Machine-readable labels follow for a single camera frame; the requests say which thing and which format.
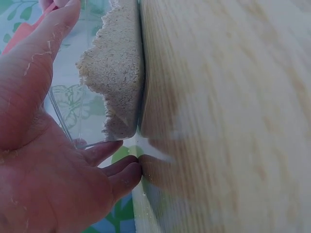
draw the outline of palm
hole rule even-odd
[[[97,168],[121,143],[76,150],[50,116],[44,112],[38,115],[23,145],[2,153],[0,177],[12,190],[7,198],[25,225],[34,230],[41,229],[37,225],[41,222],[61,232],[80,232],[109,213],[120,198],[114,196],[114,189],[122,188],[116,184],[118,176],[136,158]]]

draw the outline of finger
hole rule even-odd
[[[54,0],[55,5],[58,7],[64,7],[69,0]]]
[[[131,163],[138,163],[138,158],[133,155],[129,155],[110,166],[101,168],[101,170],[108,177],[114,176],[123,171]]]
[[[115,202],[129,194],[141,179],[141,166],[139,163],[129,164],[123,171],[110,176]]]
[[[42,11],[45,11],[52,3],[53,0],[39,0]]]
[[[80,1],[57,9],[26,39],[0,56],[0,146],[16,149],[52,82],[61,41],[78,20]]]
[[[116,152],[122,144],[123,141],[103,142],[83,151],[83,156],[88,164],[98,166],[102,161]]]
[[[73,144],[76,148],[84,148],[87,145],[87,142],[82,138],[78,138],[73,140]]]

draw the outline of clear plastic container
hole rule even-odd
[[[81,83],[76,66],[83,52],[92,47],[96,32],[103,26],[102,17],[109,11],[109,0],[83,0],[80,18],[64,39],[54,62],[49,97],[67,137],[70,140],[86,141],[86,144],[77,147],[89,147],[103,141],[124,140],[132,137],[137,128],[139,102],[133,106],[132,114],[135,114],[135,119],[132,118],[127,124],[122,124],[123,120],[119,120],[121,123],[116,121],[116,130],[119,133],[105,130],[107,115],[104,97]]]

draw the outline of wooden board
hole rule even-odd
[[[141,12],[135,199],[152,217],[138,232],[310,233],[311,1],[142,0]]]

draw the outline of floral tablecloth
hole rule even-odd
[[[23,22],[34,23],[42,14],[37,0],[0,0],[0,53],[3,51],[6,43],[11,39],[13,33]],[[53,108],[47,102],[47,111],[54,116]],[[124,146],[120,148],[110,160],[100,166],[107,166],[128,154],[133,154],[131,140],[125,140]],[[133,213],[132,196],[129,195],[120,200],[109,213],[109,215],[90,226],[85,233],[134,233],[135,221]]]

